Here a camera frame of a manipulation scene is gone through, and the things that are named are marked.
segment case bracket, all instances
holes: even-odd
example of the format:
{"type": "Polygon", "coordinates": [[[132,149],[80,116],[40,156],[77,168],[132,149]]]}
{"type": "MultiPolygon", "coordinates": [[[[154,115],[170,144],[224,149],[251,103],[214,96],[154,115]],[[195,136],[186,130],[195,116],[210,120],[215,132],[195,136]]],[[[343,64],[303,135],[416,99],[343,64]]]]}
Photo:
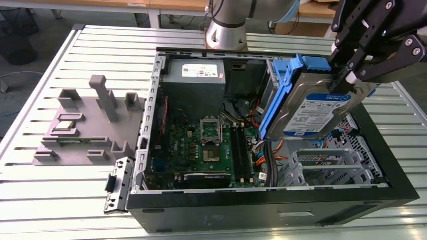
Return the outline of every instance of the case bracket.
{"type": "Polygon", "coordinates": [[[104,214],[123,214],[127,211],[127,201],[131,189],[131,179],[135,159],[120,158],[115,162],[114,171],[108,175],[105,191],[108,192],[104,214]]]}

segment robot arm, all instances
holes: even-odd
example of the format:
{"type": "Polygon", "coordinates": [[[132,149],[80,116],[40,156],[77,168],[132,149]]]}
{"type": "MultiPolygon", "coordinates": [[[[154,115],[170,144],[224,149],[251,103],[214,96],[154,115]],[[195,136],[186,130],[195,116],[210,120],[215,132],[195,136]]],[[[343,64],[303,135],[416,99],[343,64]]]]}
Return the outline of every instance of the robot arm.
{"type": "Polygon", "coordinates": [[[387,77],[388,73],[424,62],[426,44],[416,32],[426,26],[426,0],[342,0],[331,26],[338,36],[328,61],[343,70],[331,93],[347,94],[356,81],[395,82],[398,78],[387,77]]]}
{"type": "Polygon", "coordinates": [[[211,0],[212,23],[206,42],[211,49],[243,50],[247,47],[247,19],[275,23],[295,16],[300,0],[211,0]]]}

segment trash bin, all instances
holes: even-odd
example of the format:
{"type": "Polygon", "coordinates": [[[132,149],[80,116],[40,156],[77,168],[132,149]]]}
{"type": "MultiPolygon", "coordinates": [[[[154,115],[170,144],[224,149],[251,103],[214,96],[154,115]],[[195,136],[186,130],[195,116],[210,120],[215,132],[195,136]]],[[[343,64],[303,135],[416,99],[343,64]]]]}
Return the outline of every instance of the trash bin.
{"type": "Polygon", "coordinates": [[[39,26],[33,18],[33,9],[0,7],[4,20],[13,26],[15,30],[27,36],[39,32],[39,26]]]}
{"type": "Polygon", "coordinates": [[[37,57],[27,35],[8,21],[0,21],[0,55],[15,66],[29,64],[37,57]]]}

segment blue cable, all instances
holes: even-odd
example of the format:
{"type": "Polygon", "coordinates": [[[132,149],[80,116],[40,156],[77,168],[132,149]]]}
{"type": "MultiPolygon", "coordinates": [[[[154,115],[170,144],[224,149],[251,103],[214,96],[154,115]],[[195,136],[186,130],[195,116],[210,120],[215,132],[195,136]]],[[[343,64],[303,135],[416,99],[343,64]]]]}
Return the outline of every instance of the blue cable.
{"type": "Polygon", "coordinates": [[[9,114],[0,115],[0,118],[12,116],[12,115],[15,115],[15,114],[19,114],[20,112],[21,112],[21,111],[17,111],[17,112],[13,112],[13,113],[9,113],[9,114]]]}

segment motherboard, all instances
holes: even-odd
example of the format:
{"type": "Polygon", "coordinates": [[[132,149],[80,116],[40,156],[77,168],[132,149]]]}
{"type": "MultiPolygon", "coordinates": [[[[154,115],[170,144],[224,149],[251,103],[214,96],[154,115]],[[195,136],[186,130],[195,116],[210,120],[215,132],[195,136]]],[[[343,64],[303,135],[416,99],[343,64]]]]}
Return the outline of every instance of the motherboard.
{"type": "Polygon", "coordinates": [[[210,121],[172,125],[167,150],[154,151],[150,189],[262,187],[251,156],[258,139],[255,127],[210,121]]]}

